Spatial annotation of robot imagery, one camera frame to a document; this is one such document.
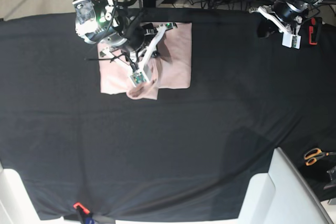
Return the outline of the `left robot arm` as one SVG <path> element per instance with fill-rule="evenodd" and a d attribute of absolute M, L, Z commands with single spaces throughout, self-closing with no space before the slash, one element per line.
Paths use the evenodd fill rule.
<path fill-rule="evenodd" d="M 323 20 L 320 6 L 335 5 L 335 0 L 268 0 L 268 5 L 250 7 L 249 13 L 259 13 L 261 20 L 257 36 L 267 38 L 274 33 L 282 34 L 282 45 L 299 49 L 301 27 L 308 26 L 308 43 L 316 46 L 319 42 Z"/>

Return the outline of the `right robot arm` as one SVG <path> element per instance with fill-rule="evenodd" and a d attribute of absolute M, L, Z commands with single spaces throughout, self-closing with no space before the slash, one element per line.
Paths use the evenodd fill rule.
<path fill-rule="evenodd" d="M 127 13 L 127 7 L 136 1 L 72 1 L 77 35 L 88 44 L 101 45 L 97 59 L 116 62 L 126 70 L 135 87 L 150 82 L 152 70 L 149 61 L 160 55 L 157 45 L 165 32 L 177 27 L 176 23 L 142 26 L 143 10 L 134 17 Z"/>

